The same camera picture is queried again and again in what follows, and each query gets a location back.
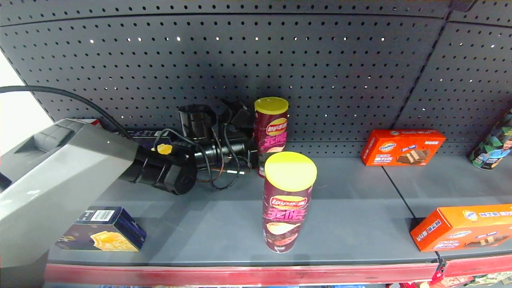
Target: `chocolate bar image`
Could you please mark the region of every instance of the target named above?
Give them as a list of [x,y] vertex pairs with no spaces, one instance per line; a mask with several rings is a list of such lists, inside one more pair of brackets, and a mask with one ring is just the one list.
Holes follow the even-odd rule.
[[418,165],[425,161],[429,157],[429,150],[419,150],[414,149],[405,154],[400,155],[396,161],[398,163],[410,164],[410,165]]
[[470,243],[468,243],[468,244],[466,244],[464,246],[465,247],[491,246],[491,245],[496,245],[496,244],[498,244],[501,241],[507,240],[508,238],[509,238],[508,235],[490,236],[490,237],[487,237],[487,238],[479,240],[479,241],[470,242]]

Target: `barcode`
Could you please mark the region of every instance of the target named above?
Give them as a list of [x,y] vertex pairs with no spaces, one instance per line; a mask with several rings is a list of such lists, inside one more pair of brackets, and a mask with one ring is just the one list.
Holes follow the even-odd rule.
[[114,212],[115,210],[98,210],[96,213],[94,213],[91,221],[109,221]]

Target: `wire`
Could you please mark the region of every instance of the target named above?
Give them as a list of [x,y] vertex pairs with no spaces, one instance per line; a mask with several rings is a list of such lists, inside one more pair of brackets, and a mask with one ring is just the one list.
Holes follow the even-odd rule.
[[[217,136],[217,133],[215,133],[215,129],[213,129],[213,127],[211,127],[211,131],[214,134],[215,142],[217,143],[217,146],[219,147],[219,153],[221,154],[221,168],[220,169],[212,168],[212,170],[214,170],[214,171],[219,171],[219,173],[217,174],[217,177],[215,177],[215,179],[213,179],[213,181],[215,181],[215,180],[219,179],[219,177],[221,176],[222,172],[224,171],[224,155],[222,155],[221,142],[219,140],[219,137]],[[196,179],[196,181],[197,182],[202,182],[202,183],[208,182],[208,180],[203,180],[203,179]]]
[[178,136],[178,138],[180,138],[181,140],[191,144],[192,146],[196,147],[196,148],[199,148],[199,151],[201,151],[201,154],[203,154],[203,157],[204,157],[204,160],[206,161],[206,169],[208,170],[208,182],[210,182],[210,184],[218,189],[212,178],[211,178],[211,167],[210,167],[210,161],[208,161],[208,156],[206,155],[206,152],[204,151],[203,147],[201,147],[201,145],[198,145],[197,143],[194,143],[192,142],[190,139],[187,139],[185,138],[184,136],[182,136],[180,133],[174,131],[173,129],[170,129],[170,128],[165,128],[164,130],[161,131],[161,133],[158,135],[158,137],[155,139],[155,142],[153,143],[153,149],[158,152],[158,147],[157,147],[157,144],[158,144],[158,141],[160,141],[160,139],[162,138],[162,135],[165,133],[165,132],[171,132],[173,134],[175,134],[176,136]]
[[53,94],[59,94],[62,96],[69,97],[71,99],[77,100],[79,102],[82,102],[92,109],[96,110],[101,116],[103,116],[105,119],[107,119],[112,125],[114,125],[117,130],[119,130],[119,133],[122,134],[124,137],[128,139],[132,139],[132,137],[128,134],[128,132],[123,128],[121,124],[119,124],[116,119],[114,119],[112,116],[110,116],[109,113],[105,112],[100,106],[92,103],[91,101],[83,98],[82,96],[76,95],[75,93],[71,93],[69,91],[58,89],[58,88],[52,88],[52,87],[46,87],[46,86],[32,86],[32,85],[26,85],[26,86],[4,86],[0,87],[0,93],[8,93],[8,92],[44,92],[44,93],[53,93]]
[[240,161],[238,161],[238,157],[237,157],[236,153],[234,152],[233,147],[231,146],[231,143],[229,143],[229,139],[227,138],[227,127],[229,125],[229,122],[233,118],[233,112],[231,111],[231,109],[228,107],[228,105],[226,103],[224,103],[223,101],[221,101],[221,103],[226,106],[227,111],[229,112],[229,119],[227,120],[227,122],[224,124],[224,127],[223,127],[224,141],[226,141],[227,149],[229,150],[229,152],[233,156],[234,161],[237,163],[237,174],[235,175],[235,177],[231,181],[231,183],[229,183],[226,186],[226,188],[228,188],[228,187],[231,187],[234,184],[234,182],[238,179],[238,177],[240,176]]
[[[199,151],[201,152],[201,154],[203,155],[204,157],[204,160],[206,162],[206,170],[208,171],[208,181],[207,182],[210,182],[210,185],[217,189],[217,190],[224,190],[224,189],[228,189],[229,187],[231,187],[234,182],[238,179],[238,177],[240,176],[240,161],[238,160],[239,157],[241,156],[237,156],[236,153],[234,152],[233,150],[233,147],[231,146],[231,144],[229,143],[229,139],[227,137],[227,127],[229,125],[229,122],[231,121],[232,117],[233,117],[233,112],[231,111],[231,109],[229,107],[227,107],[228,109],[228,112],[229,112],[229,119],[227,120],[227,122],[224,124],[224,127],[223,127],[223,136],[224,136],[224,141],[226,141],[226,146],[230,152],[230,154],[233,156],[233,159],[235,160],[235,162],[237,163],[237,174],[235,175],[235,177],[233,178],[233,180],[231,180],[231,182],[224,186],[224,187],[218,187],[217,185],[215,185],[214,181],[216,179],[219,178],[220,174],[222,174],[222,171],[219,172],[219,175],[217,176],[216,179],[212,179],[212,176],[211,176],[211,172],[212,172],[212,168],[210,167],[210,162],[208,160],[208,156],[206,155],[206,152],[204,151],[203,147],[201,145],[199,145],[198,143],[195,143],[195,142],[192,142],[190,139],[187,139],[186,137],[182,136],[181,134],[179,134],[178,132],[174,131],[173,129],[169,129],[169,128],[166,128],[166,129],[163,129],[160,133],[160,135],[158,135],[158,137],[155,139],[155,142],[153,143],[153,149],[155,151],[158,152],[158,147],[157,147],[157,144],[158,144],[158,141],[160,141],[160,139],[162,138],[162,135],[166,132],[166,131],[169,131],[173,134],[175,134],[176,136],[178,136],[180,139],[182,139],[183,141],[191,144],[192,146],[196,147],[199,149]],[[222,146],[220,145],[220,141],[217,137],[217,135],[215,134],[215,131],[212,129],[212,131],[214,132],[214,137],[216,138],[216,141],[217,141],[217,144],[219,145],[219,148],[220,148],[220,151],[221,151],[221,157],[222,157],[222,162],[224,162],[224,155],[222,154]],[[247,163],[248,163],[248,166],[250,165],[250,162],[249,160],[247,160],[246,158],[244,157],[241,157],[242,159],[244,159]]]
[[[252,164],[249,162],[249,160],[247,160],[247,158],[245,157],[242,157],[242,156],[237,156],[239,159],[242,159],[244,160],[246,163],[247,163],[247,170],[241,170],[240,173],[244,172],[244,174],[247,174],[247,173],[250,173],[252,171]],[[220,169],[218,168],[212,168],[213,171],[220,171]]]

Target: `red shelf edge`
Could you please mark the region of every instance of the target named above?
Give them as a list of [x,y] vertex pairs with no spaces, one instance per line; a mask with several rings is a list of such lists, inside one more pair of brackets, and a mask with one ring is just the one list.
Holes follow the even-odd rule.
[[444,268],[444,276],[473,276],[506,271],[512,271],[512,254],[447,260],[446,267]]
[[46,282],[110,285],[299,285],[430,279],[437,263],[368,266],[117,267],[47,264]]

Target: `ovaltine box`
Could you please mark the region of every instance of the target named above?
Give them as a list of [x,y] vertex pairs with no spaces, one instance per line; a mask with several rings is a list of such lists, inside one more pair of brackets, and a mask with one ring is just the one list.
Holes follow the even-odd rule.
[[367,166],[426,165],[446,138],[437,130],[375,129],[361,153]]
[[411,231],[421,251],[496,246],[512,234],[512,204],[439,207]]
[[137,252],[145,239],[146,232],[123,207],[89,207],[55,245],[69,250]]

